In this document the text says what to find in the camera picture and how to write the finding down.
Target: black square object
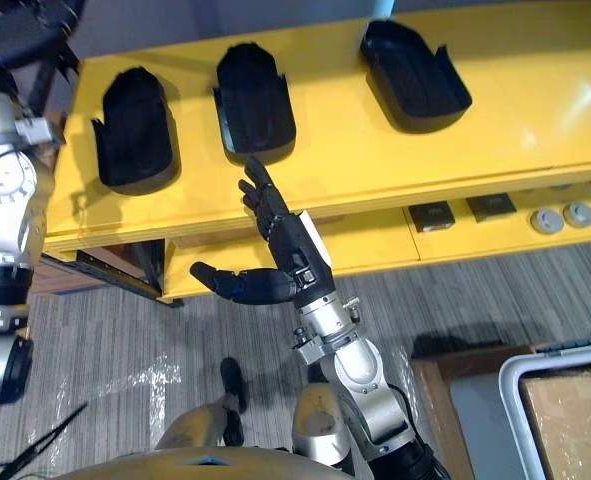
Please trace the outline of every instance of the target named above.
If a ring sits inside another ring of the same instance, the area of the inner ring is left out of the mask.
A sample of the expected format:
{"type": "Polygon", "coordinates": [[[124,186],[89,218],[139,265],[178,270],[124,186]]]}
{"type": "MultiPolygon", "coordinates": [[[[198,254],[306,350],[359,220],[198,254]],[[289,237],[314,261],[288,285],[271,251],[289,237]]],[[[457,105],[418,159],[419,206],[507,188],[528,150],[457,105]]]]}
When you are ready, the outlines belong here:
{"type": "Polygon", "coordinates": [[[502,218],[517,211],[508,193],[470,197],[466,199],[466,203],[477,223],[502,218]]]}
{"type": "Polygon", "coordinates": [[[408,207],[418,232],[444,230],[455,224],[448,202],[424,203],[408,207]]]}

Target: gray carpet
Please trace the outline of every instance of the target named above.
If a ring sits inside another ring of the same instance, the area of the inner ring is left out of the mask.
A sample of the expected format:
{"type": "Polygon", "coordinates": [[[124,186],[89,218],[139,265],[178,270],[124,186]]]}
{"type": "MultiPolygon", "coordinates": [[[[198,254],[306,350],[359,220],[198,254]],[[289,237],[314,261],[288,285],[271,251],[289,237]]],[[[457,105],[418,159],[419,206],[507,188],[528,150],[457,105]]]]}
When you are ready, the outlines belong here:
{"type": "MultiPolygon", "coordinates": [[[[338,284],[343,295],[360,296],[363,325],[380,346],[389,381],[411,393],[413,353],[461,347],[453,339],[420,341],[431,333],[514,345],[591,336],[591,245],[352,276],[338,284]]],[[[296,326],[290,306],[244,307],[203,296],[171,310],[105,288],[33,298],[31,324],[33,379],[25,398],[2,410],[0,460],[82,401],[90,402],[87,411],[27,472],[61,474],[149,450],[177,415],[222,394],[218,366],[228,355],[240,360],[250,383],[247,445],[290,446],[291,415],[305,380],[290,350],[296,326]]],[[[416,397],[415,410],[427,434],[416,397]]]]}

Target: gray circular knob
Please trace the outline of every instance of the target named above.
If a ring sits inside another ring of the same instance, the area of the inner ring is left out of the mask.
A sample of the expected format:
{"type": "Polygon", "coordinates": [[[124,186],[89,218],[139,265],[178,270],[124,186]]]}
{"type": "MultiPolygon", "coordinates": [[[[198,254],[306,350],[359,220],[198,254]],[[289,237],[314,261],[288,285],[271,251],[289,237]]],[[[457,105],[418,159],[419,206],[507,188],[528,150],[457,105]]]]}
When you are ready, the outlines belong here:
{"type": "Polygon", "coordinates": [[[582,202],[573,202],[564,208],[564,218],[575,228],[591,226],[591,207],[582,202]]]}
{"type": "Polygon", "coordinates": [[[559,233],[564,228],[564,219],[555,210],[541,208],[531,216],[531,225],[539,233],[552,235],[559,233]]]}

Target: yellow shelf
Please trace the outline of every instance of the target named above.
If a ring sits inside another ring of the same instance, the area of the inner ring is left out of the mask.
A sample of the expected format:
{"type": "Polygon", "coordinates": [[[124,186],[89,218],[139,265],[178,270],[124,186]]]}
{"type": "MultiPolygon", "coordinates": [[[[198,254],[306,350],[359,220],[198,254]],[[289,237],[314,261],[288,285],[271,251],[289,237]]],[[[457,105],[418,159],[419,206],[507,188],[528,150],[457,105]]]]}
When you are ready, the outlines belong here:
{"type": "MultiPolygon", "coordinates": [[[[418,261],[410,229],[399,208],[348,215],[318,227],[337,275],[403,267],[418,261]]],[[[275,267],[266,242],[254,233],[242,240],[179,248],[166,242],[164,298],[206,293],[188,272],[203,261],[222,270],[275,267]]]]}
{"type": "MultiPolygon", "coordinates": [[[[333,259],[333,273],[345,275],[399,267],[532,250],[591,241],[591,227],[565,225],[562,232],[542,235],[530,224],[530,216],[549,207],[560,213],[571,201],[591,206],[591,186],[564,190],[544,189],[511,194],[517,212],[508,217],[477,223],[465,200],[449,201],[455,225],[447,230],[418,233],[407,209],[393,208],[347,215],[341,221],[319,227],[333,259]]],[[[274,267],[266,243],[254,235],[241,241],[209,243],[179,248],[167,241],[165,299],[206,293],[189,273],[195,261],[239,271],[274,267]]]]}
{"type": "Polygon", "coordinates": [[[591,179],[591,1],[523,2],[403,14],[446,43],[473,105],[432,134],[396,131],[365,80],[366,20],[277,30],[86,60],[66,125],[46,249],[248,227],[210,93],[226,49],[256,41],[285,72],[297,140],[271,175],[289,206],[317,217],[591,179]],[[182,172],[129,197],[98,179],[91,119],[115,76],[142,65],[164,84],[182,172]]]}
{"type": "MultiPolygon", "coordinates": [[[[554,235],[538,233],[530,224],[539,208],[552,208],[562,214],[564,206],[581,200],[591,207],[591,186],[573,185],[564,190],[546,189],[510,195],[517,213],[496,220],[477,223],[465,200],[449,201],[455,225],[447,230],[418,233],[412,229],[420,263],[461,260],[536,248],[591,241],[591,227],[573,228],[568,224],[554,235]]],[[[410,220],[410,214],[404,209],[410,220]]]]}

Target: black shoe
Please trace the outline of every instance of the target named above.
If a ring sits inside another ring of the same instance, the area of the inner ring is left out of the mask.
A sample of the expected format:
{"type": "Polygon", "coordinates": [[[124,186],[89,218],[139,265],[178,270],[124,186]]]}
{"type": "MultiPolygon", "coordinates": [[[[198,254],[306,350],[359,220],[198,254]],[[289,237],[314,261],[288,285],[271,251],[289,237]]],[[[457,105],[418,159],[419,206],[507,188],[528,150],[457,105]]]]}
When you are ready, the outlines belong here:
{"type": "Polygon", "coordinates": [[[222,375],[224,391],[235,395],[239,401],[239,413],[244,413],[248,407],[248,398],[246,384],[242,377],[242,369],[239,368],[237,360],[227,357],[222,360],[219,366],[219,372],[222,375]]]}
{"type": "Polygon", "coordinates": [[[241,447],[244,445],[244,429],[239,413],[227,410],[226,430],[224,430],[224,445],[227,447],[241,447]]]}

